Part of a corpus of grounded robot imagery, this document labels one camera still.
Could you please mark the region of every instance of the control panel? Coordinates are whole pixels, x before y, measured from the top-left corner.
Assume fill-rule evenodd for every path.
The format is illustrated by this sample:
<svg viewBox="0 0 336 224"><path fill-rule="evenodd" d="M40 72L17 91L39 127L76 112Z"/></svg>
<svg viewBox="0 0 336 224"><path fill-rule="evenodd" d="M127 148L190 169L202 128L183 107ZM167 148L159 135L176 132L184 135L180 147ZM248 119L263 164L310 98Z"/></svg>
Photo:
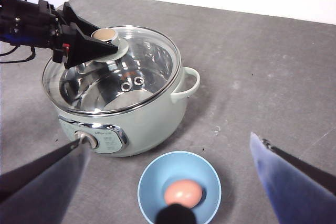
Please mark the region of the control panel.
<svg viewBox="0 0 336 224"><path fill-rule="evenodd" d="M59 116L59 122L71 141L80 137L90 140L93 151L97 153L115 153L128 145L128 139L122 128L100 123L80 123Z"/></svg>

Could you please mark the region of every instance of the small debris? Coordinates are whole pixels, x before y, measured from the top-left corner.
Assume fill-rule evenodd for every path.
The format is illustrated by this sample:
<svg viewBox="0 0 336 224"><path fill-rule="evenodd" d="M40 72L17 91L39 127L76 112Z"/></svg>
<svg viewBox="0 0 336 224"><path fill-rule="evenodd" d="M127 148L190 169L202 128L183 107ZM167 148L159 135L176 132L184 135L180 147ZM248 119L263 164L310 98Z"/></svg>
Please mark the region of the small debris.
<svg viewBox="0 0 336 224"><path fill-rule="evenodd" d="M220 131L221 131L221 127L216 126L216 127L215 127L215 130L214 130L215 135L218 136Z"/></svg>

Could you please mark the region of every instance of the pot handle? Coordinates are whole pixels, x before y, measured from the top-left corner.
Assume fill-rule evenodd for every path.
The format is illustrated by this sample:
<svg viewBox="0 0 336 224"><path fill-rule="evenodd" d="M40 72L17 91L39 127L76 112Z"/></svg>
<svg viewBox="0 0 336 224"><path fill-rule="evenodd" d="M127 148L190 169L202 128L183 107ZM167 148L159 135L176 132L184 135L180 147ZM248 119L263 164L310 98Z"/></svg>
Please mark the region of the pot handle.
<svg viewBox="0 0 336 224"><path fill-rule="evenodd" d="M190 97L193 93L197 91L197 89L200 87L200 84L201 84L201 76L199 76L200 74L195 69L183 67L183 71L185 74L190 74L196 77L196 82L190 89L175 93L175 90L178 89L180 86L178 85L177 88L170 94L173 103L176 103L180 99Z"/></svg>

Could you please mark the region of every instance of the blue bowl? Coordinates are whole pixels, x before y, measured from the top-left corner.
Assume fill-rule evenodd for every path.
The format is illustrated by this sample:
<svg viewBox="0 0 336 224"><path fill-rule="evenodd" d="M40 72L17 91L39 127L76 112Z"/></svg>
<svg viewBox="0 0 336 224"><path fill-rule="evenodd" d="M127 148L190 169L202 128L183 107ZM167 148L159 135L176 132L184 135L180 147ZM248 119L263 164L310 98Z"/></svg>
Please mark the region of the blue bowl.
<svg viewBox="0 0 336 224"><path fill-rule="evenodd" d="M154 224L159 211L167 206L164 192L180 179L192 179L203 189L201 201L192 208L197 224L207 224L221 203L221 183L212 165L197 154L169 152L154 159L144 170L138 185L138 203L145 219Z"/></svg>

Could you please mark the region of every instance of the lid knob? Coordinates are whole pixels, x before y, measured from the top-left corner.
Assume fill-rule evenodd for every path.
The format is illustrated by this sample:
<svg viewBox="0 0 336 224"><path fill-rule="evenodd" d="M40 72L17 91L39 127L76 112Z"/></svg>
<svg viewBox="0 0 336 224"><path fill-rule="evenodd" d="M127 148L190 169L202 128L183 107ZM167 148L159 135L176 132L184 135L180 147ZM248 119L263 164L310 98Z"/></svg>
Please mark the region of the lid knob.
<svg viewBox="0 0 336 224"><path fill-rule="evenodd" d="M112 28L100 28L96 31L94 31L91 35L92 38L104 41L104 42L109 42L115 46L119 45L119 36L118 32L115 31Z"/></svg>
<svg viewBox="0 0 336 224"><path fill-rule="evenodd" d="M129 49L127 41L123 38L120 38L118 32L110 27L100 28L94 31L91 34L91 37L104 41L106 43L111 43L112 45L118 47L118 51L115 54L95 59L94 61L97 62L107 62L111 60L117 60L123 57Z"/></svg>

